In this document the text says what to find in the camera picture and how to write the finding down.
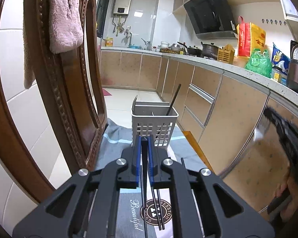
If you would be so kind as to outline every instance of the human hand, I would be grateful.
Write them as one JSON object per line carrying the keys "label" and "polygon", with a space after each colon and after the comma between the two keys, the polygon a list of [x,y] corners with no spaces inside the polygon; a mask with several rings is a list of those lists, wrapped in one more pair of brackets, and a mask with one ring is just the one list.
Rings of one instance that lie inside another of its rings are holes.
{"label": "human hand", "polygon": [[286,188],[289,189],[292,200],[287,207],[280,212],[280,216],[284,223],[286,223],[293,216],[298,208],[298,184],[295,182],[294,178],[290,176],[289,168],[283,177],[283,182],[277,185],[277,189],[274,192],[274,197],[280,197]]}

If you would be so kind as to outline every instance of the green plastic bag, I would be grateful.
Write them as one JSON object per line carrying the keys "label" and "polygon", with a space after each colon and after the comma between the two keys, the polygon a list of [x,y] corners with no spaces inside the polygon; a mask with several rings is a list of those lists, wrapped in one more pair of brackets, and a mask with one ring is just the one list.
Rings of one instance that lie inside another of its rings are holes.
{"label": "green plastic bag", "polygon": [[261,74],[267,78],[270,78],[272,68],[268,51],[265,50],[261,53],[261,50],[258,48],[253,50],[250,59],[245,66],[245,69]]}

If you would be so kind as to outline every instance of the countertop edge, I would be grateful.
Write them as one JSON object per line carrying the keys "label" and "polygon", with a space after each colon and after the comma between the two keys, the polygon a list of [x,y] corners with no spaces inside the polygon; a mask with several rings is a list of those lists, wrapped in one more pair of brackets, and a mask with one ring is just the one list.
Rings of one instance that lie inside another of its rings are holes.
{"label": "countertop edge", "polygon": [[169,57],[169,58],[175,58],[175,59],[181,59],[187,61],[189,64],[194,64],[199,67],[199,64],[204,64],[208,66],[215,67],[217,69],[221,69],[223,71],[227,71],[233,74],[236,74],[238,76],[247,78],[251,81],[254,81],[255,83],[266,87],[270,89],[271,91],[277,93],[278,95],[282,96],[286,100],[290,101],[292,104],[298,107],[298,94],[294,92],[293,90],[289,89],[288,87],[277,83],[269,78],[266,78],[265,76],[262,76],[260,74],[257,74],[255,72],[248,71],[244,68],[234,66],[228,63],[223,63],[215,60],[209,60],[205,58],[199,58],[199,57],[193,57],[189,55],[175,55],[175,54],[166,54],[166,53],[160,53],[160,52],[154,52],[154,51],[147,51],[147,50],[140,50],[140,49],[132,49],[127,47],[101,47],[102,51],[128,51],[128,52],[134,52],[134,53],[141,53],[141,54],[150,54],[150,55],[157,55],[157,56],[163,56],[163,57]]}

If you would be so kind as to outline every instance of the gray plastic basket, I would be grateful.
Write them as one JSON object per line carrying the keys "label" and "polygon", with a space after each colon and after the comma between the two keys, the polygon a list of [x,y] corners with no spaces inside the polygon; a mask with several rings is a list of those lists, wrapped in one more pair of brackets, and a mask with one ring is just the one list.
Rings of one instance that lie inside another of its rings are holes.
{"label": "gray plastic basket", "polygon": [[166,116],[168,109],[168,102],[136,101],[134,110],[133,106],[131,108],[133,144],[135,144],[137,135],[149,136],[152,134],[155,138],[154,145],[167,149],[179,116],[174,108]]}

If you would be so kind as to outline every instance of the blue snack bag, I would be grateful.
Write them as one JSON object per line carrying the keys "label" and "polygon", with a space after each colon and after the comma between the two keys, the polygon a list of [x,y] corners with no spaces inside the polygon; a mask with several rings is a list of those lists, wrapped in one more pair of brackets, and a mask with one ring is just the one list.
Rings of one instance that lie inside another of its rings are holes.
{"label": "blue snack bag", "polygon": [[273,56],[271,58],[271,62],[274,66],[281,68],[282,72],[287,75],[290,58],[287,55],[285,55],[282,51],[280,51],[274,43],[273,45],[274,45],[274,49],[273,49]]}

